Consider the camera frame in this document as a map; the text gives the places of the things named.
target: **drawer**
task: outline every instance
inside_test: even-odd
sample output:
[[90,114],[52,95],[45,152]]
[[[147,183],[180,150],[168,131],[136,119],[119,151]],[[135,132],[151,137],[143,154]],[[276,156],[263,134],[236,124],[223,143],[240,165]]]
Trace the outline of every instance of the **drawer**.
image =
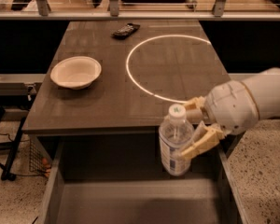
[[156,133],[66,137],[37,223],[245,223],[231,179],[220,147],[172,177]]

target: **floor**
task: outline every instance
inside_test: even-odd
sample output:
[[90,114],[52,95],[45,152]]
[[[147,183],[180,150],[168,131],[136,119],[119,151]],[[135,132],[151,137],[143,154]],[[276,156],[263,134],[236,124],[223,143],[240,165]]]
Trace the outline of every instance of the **floor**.
[[[17,121],[3,121],[0,133],[10,133],[14,138],[18,125]],[[35,175],[29,169],[29,137],[24,135],[21,140],[11,171]],[[0,142],[5,141],[7,137],[0,135]],[[0,162],[5,163],[7,154],[0,151]],[[280,119],[261,121],[246,132],[229,163],[248,223],[280,224]],[[17,176],[15,181],[0,179],[0,224],[34,223],[47,181],[44,176]]]

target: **white bowl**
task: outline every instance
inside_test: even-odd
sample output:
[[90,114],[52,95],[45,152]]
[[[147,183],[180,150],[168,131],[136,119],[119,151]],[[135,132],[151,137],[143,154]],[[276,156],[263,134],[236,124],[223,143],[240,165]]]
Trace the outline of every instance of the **white bowl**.
[[93,58],[76,56],[57,63],[50,78],[60,87],[80,90],[98,78],[101,71],[101,65]]

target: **clear bottle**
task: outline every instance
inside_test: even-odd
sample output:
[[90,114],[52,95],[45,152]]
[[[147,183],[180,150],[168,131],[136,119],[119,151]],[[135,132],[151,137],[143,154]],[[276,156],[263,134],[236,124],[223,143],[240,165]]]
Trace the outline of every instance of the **clear bottle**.
[[181,158],[178,153],[189,144],[194,133],[193,126],[187,121],[186,108],[180,104],[169,107],[169,116],[159,128],[161,162],[170,175],[183,175],[190,161]]

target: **white bottle cap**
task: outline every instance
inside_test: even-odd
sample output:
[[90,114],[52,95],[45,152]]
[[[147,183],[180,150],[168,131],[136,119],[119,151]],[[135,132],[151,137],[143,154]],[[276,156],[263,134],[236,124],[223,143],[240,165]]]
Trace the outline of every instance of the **white bottle cap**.
[[187,118],[186,108],[180,104],[173,104],[169,107],[170,121],[181,122]]

